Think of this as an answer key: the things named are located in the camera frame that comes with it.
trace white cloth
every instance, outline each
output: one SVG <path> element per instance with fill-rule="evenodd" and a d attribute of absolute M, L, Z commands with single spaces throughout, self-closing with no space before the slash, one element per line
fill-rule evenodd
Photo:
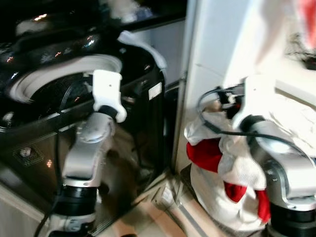
<path fill-rule="evenodd" d="M 224 112 L 203 112 L 203 116 L 222 130 L 232 131 L 231 121 Z M 216 134 L 205 127 L 199 117 L 188 123 L 184 136 L 192 146 L 204 139 L 221 137 L 219 148 L 223 156 L 218 165 L 219 176 L 227 183 L 255 190 L 266 188 L 266 176 L 261 166 L 252 158 L 246 137 Z"/>
<path fill-rule="evenodd" d="M 257 215 L 258 200 L 253 189 L 247 188 L 242 199 L 231 201 L 218 174 L 192 164 L 191 183 L 199 203 L 216 221 L 236 231 L 261 230 L 265 224 Z"/>
<path fill-rule="evenodd" d="M 203 112 L 203 116 L 207 121 L 212 121 L 213 124 L 222 128 L 223 130 L 232 130 L 230 122 L 225 116 L 225 112 Z M 187 124 L 184 129 L 184 136 L 192 146 L 195 146 L 204 139 L 219 138 L 221 137 L 221 134 L 216 134 L 212 130 L 205 127 L 201 119 L 197 117 L 194 121 Z"/>
<path fill-rule="evenodd" d="M 270 118 L 287 132 L 294 143 L 311 157 L 316 157 L 316 111 L 283 95 L 276 94 Z"/>
<path fill-rule="evenodd" d="M 246 137 L 223 136 L 219 143 L 222 158 L 218 174 L 227 183 L 264 190 L 266 176 L 261 166 L 252 158 Z"/>
<path fill-rule="evenodd" d="M 130 23 L 137 20 L 136 12 L 139 4 L 134 0 L 108 0 L 111 8 L 111 18 L 118 18 L 123 23 Z"/>

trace tile floor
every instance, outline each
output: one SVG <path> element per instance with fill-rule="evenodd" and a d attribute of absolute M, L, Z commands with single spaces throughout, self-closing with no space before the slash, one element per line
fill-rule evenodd
<path fill-rule="evenodd" d="M 182 206 L 177 205 L 173 200 L 171 186 L 169 183 L 153 197 L 149 195 L 98 237 L 120 237 L 127 234 L 136 234 L 138 237 L 226 237 L 186 188 L 179 198 Z M 190 213 L 198 225 L 189 221 L 183 209 Z"/>

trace white wall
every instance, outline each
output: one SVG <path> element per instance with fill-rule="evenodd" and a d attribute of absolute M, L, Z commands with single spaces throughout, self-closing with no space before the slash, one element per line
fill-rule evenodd
<path fill-rule="evenodd" d="M 165 84 L 169 85 L 180 78 L 183 46 L 184 21 L 137 31 L 139 40 L 155 48 L 167 61 Z"/>
<path fill-rule="evenodd" d="M 283 0 L 252 1 L 225 74 L 228 87 L 251 74 L 262 73 L 284 53 L 285 2 Z"/>

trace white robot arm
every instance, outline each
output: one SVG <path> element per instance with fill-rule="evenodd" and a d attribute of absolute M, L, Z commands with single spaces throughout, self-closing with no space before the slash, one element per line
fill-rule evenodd
<path fill-rule="evenodd" d="M 233 127 L 242 132 L 268 134 L 294 144 L 292 138 L 268 120 L 274 83 L 261 75 L 245 80 L 240 111 Z M 316 233 L 316 167 L 304 152 L 284 142 L 263 137 L 247 137 L 252 157 L 260 164 L 267 179 L 271 203 L 269 232 L 274 237 L 304 237 Z"/>
<path fill-rule="evenodd" d="M 63 187 L 50 217 L 47 237 L 85 237 L 92 228 L 101 162 L 112 146 L 115 123 L 126 118 L 120 103 L 120 80 L 119 73 L 93 73 L 95 112 L 78 127 L 75 144 L 66 157 Z"/>

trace black cable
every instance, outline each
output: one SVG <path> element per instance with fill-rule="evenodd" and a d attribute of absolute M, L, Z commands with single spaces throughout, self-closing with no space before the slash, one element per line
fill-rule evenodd
<path fill-rule="evenodd" d="M 73 84 L 72 83 L 67 91 L 65 92 L 63 99 L 60 103 L 59 106 L 59 116 L 61 116 L 62 114 L 62 110 L 65 108 L 66 102 L 68 100 L 68 97 L 70 95 L 70 92 L 73 88 Z M 59 123 L 57 123 L 57 127 L 56 127 L 56 136 L 55 136 L 55 145 L 54 145 L 54 152 L 55 152 L 55 160 L 54 160 L 54 171 L 55 171 L 55 176 L 56 176 L 56 183 L 57 183 L 57 190 L 56 190 L 56 197 L 54 199 L 54 202 L 50 208 L 50 210 L 44 215 L 43 219 L 41 220 L 41 222 L 39 223 L 38 227 L 36 228 L 36 231 L 34 233 L 34 237 L 38 237 L 40 235 L 40 231 L 42 230 L 43 226 L 45 225 L 45 222 L 48 220 L 48 218 L 51 216 L 51 214 L 53 214 L 57 203 L 59 201 L 59 197 L 61 195 L 61 191 L 62 191 L 62 186 L 63 186 L 63 180 L 62 180 L 62 174 L 61 174 L 61 168 L 60 168 L 60 162 L 59 162 Z"/>
<path fill-rule="evenodd" d="M 217 92 L 226 92 L 226 93 L 230 92 L 230 93 L 233 93 L 234 91 L 233 91 L 233 88 L 229 88 L 227 90 L 225 90 L 225 89 L 214 89 L 214 90 L 210 90 L 210 91 L 204 93 L 199 98 L 199 100 L 197 102 L 197 113 L 198 113 L 199 118 L 202 120 L 203 124 L 207 128 L 209 128 L 210 130 L 212 130 L 213 132 L 215 132 L 217 134 L 225 134 L 225 135 L 232 135 L 232 136 L 261 137 L 261 138 L 267 138 L 267 139 L 279 141 L 279 142 L 282 142 L 282 143 L 285 143 L 285 144 L 289 145 L 290 147 L 295 149 L 298 153 L 300 153 L 301 155 L 303 155 L 303 156 L 307 157 L 308 159 L 310 159 L 310 157 L 302 149 L 300 149 L 298 146 L 296 146 L 294 143 L 292 143 L 292 142 L 290 142 L 288 140 L 282 139 L 280 137 L 276 137 L 276 136 L 268 135 L 268 134 L 262 134 L 262 133 L 255 133 L 255 132 L 230 132 L 230 131 L 223 131 L 218 126 L 212 124 L 210 121 L 207 121 L 204 118 L 203 114 L 202 114 L 203 110 L 201 108 L 201 102 L 206 96 L 214 94 L 214 93 L 217 93 Z"/>
<path fill-rule="evenodd" d="M 292 41 L 292 46 L 294 48 L 297 47 L 298 49 L 296 49 L 296 52 L 294 52 L 293 54 L 296 55 L 296 57 L 298 58 L 298 55 L 300 55 L 300 57 L 298 58 L 299 60 L 301 60 L 302 62 L 306 62 L 306 60 L 308 60 L 309 58 L 315 58 L 316 55 L 314 53 L 308 53 L 305 49 L 305 47 L 302 45 L 302 41 L 300 39 L 300 34 L 295 34 L 295 39 Z"/>

